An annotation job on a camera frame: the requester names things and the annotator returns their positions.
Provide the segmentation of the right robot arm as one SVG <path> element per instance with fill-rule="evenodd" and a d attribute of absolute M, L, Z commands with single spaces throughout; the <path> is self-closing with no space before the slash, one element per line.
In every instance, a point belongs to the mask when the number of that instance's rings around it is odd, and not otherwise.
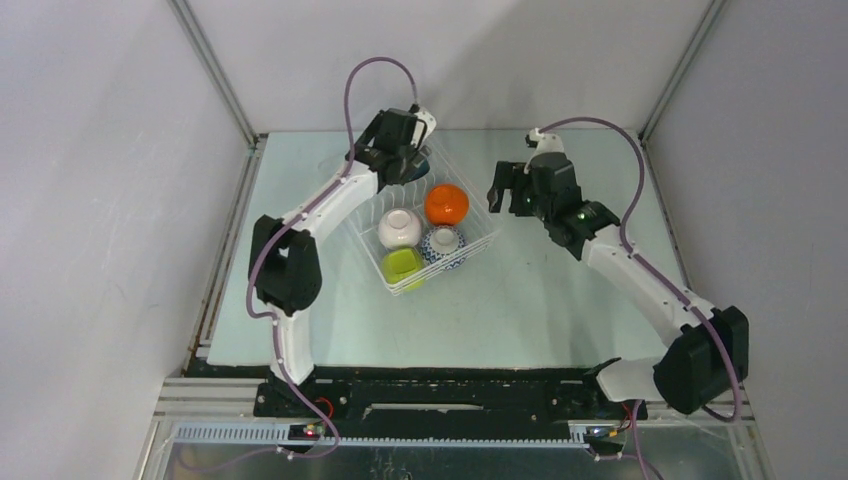
<path fill-rule="evenodd" d="M 606 418 L 622 401 L 642 400 L 720 419 L 708 405 L 730 393 L 733 411 L 724 419 L 740 417 L 749 349 L 744 313 L 719 309 L 663 275 L 627 240 L 621 219 L 602 203 L 583 199 L 574 166 L 561 152 L 539 154 L 527 164 L 498 162 L 487 192 L 489 211 L 500 212 L 504 198 L 511 200 L 510 213 L 539 219 L 555 244 L 623 293 L 666 348 L 658 359 L 596 366 L 581 392 L 588 414 Z"/>

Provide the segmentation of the orange bowl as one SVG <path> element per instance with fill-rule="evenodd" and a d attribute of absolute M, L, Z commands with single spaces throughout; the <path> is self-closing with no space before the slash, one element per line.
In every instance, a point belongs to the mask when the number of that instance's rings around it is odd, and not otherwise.
<path fill-rule="evenodd" d="M 433 225 L 455 226 L 461 223 L 470 209 L 467 193 L 454 184 L 439 184 L 425 198 L 425 215 Z"/>

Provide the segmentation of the teal blue bowl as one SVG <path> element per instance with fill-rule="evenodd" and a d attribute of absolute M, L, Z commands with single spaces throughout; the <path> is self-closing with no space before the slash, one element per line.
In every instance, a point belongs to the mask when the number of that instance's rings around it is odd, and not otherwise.
<path fill-rule="evenodd" d="M 418 155 L 413 162 L 414 169 L 409 176 L 409 181 L 416 181 L 425 175 L 427 175 L 430 171 L 429 164 L 429 156 L 428 155 Z"/>

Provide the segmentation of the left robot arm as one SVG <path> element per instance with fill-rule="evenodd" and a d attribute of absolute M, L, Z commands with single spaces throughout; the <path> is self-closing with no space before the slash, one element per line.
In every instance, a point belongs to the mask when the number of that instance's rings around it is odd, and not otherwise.
<path fill-rule="evenodd" d="M 425 142 L 436 125 L 419 105 L 380 111 L 316 194 L 281 218 L 264 215 L 254 224 L 247 299 L 270 308 L 271 370 L 287 380 L 277 402 L 292 416 L 308 414 L 316 403 L 315 388 L 304 381 L 314 369 L 309 316 L 323 283 L 319 247 L 385 187 L 406 185 L 428 173 Z"/>

